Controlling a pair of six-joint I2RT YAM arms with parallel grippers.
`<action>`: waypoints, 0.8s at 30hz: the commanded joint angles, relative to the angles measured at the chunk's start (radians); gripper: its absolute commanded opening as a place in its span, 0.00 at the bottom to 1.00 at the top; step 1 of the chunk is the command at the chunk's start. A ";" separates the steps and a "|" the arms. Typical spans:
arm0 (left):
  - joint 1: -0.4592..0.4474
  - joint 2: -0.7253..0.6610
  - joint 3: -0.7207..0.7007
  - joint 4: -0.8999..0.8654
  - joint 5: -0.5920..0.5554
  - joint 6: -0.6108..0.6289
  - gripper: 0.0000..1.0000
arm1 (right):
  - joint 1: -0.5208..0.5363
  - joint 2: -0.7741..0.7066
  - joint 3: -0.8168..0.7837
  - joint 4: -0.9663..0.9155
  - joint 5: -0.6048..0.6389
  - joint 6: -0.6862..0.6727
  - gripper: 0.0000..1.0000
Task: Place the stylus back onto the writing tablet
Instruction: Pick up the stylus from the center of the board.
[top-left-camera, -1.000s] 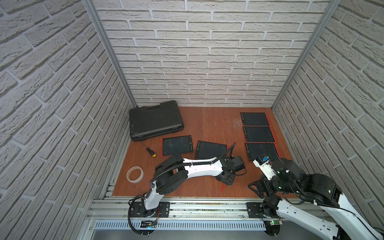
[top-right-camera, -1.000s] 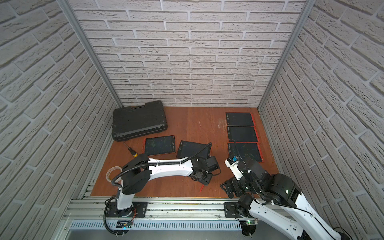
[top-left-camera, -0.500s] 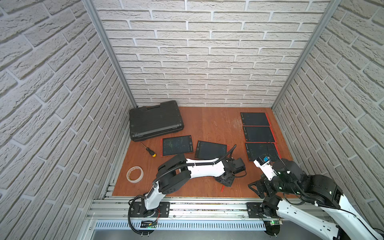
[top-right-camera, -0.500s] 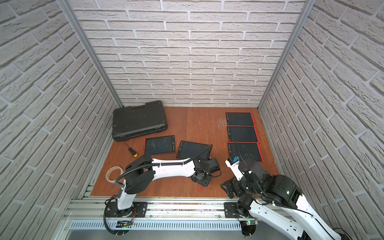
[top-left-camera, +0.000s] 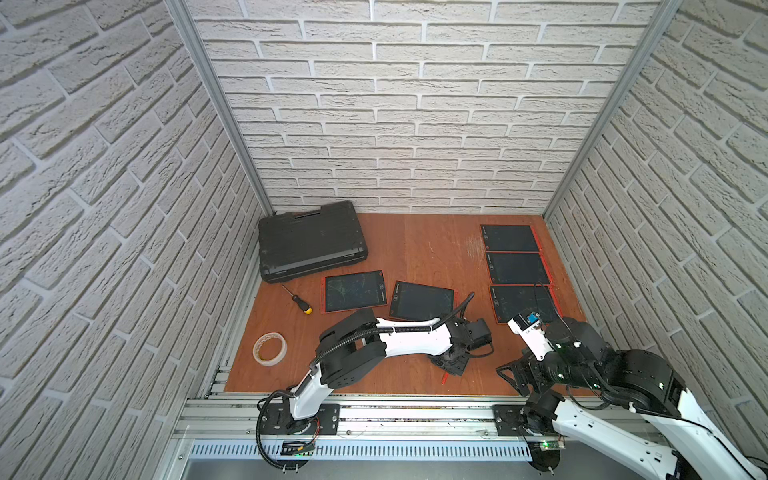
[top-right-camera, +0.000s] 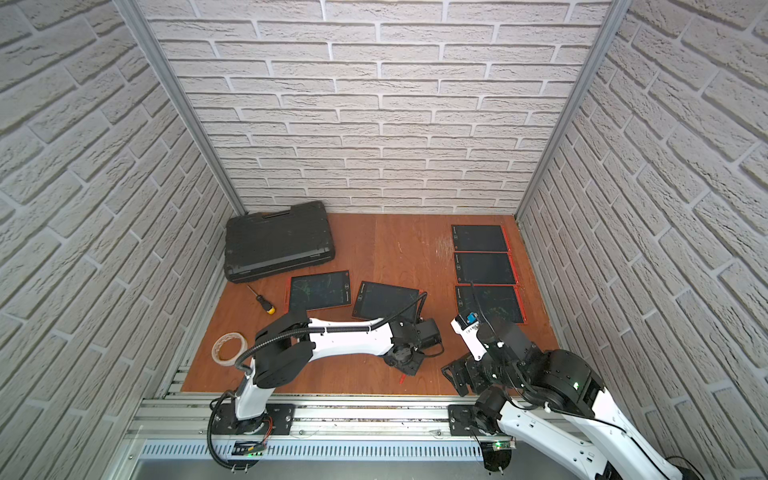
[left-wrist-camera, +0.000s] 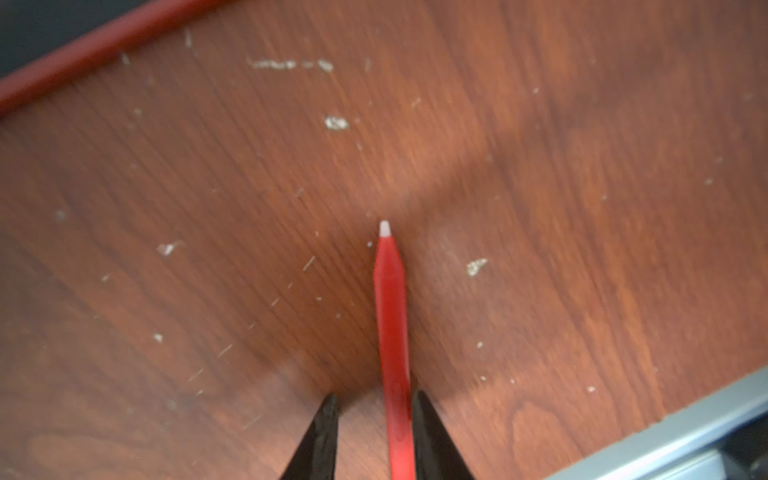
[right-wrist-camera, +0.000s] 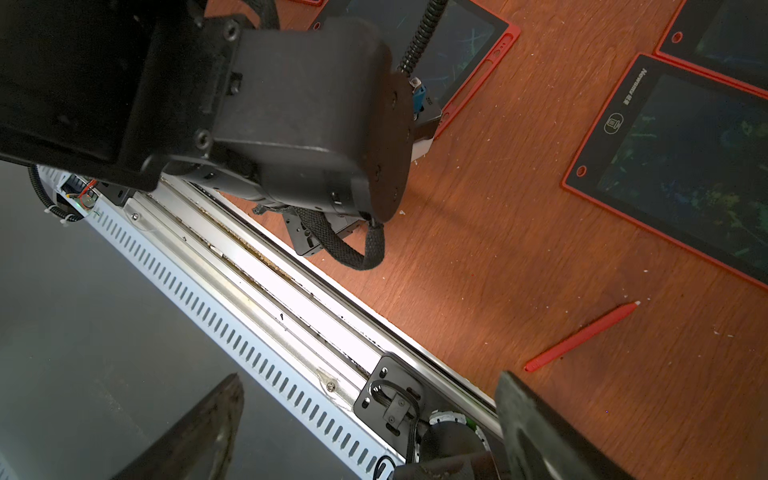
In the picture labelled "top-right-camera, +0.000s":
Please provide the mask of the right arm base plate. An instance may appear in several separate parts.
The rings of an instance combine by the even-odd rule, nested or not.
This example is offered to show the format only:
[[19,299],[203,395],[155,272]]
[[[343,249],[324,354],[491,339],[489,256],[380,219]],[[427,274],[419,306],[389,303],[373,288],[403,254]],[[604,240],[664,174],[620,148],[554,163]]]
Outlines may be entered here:
[[476,437],[479,435],[475,408],[469,404],[447,406],[448,425],[452,437]]

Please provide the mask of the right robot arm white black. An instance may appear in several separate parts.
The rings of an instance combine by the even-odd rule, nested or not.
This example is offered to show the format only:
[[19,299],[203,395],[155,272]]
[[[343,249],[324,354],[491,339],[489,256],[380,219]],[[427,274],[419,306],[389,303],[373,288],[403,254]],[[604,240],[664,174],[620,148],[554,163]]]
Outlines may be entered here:
[[457,316],[469,352],[442,369],[471,406],[449,407],[455,435],[521,440],[580,479],[699,479],[681,456],[663,457],[623,414],[580,356],[542,351],[514,323]]

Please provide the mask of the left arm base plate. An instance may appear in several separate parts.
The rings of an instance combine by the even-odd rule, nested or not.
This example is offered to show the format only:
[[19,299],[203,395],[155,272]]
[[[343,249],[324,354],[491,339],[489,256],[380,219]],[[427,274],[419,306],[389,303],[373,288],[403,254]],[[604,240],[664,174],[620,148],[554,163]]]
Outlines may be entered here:
[[231,402],[223,403],[212,415],[213,435],[256,435],[264,436],[271,426],[272,435],[288,435],[293,424],[293,404],[267,404],[261,416],[239,420]]

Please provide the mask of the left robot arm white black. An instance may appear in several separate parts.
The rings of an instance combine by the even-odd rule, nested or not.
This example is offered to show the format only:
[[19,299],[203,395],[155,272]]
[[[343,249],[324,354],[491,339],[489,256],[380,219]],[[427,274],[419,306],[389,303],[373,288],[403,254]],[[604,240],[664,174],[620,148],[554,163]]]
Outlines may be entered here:
[[368,321],[335,322],[289,311],[257,334],[234,362],[243,381],[232,400],[238,422],[264,417],[275,389],[291,383],[311,362],[345,355],[371,355],[407,376],[415,375],[427,351],[442,345],[432,319],[391,315]]

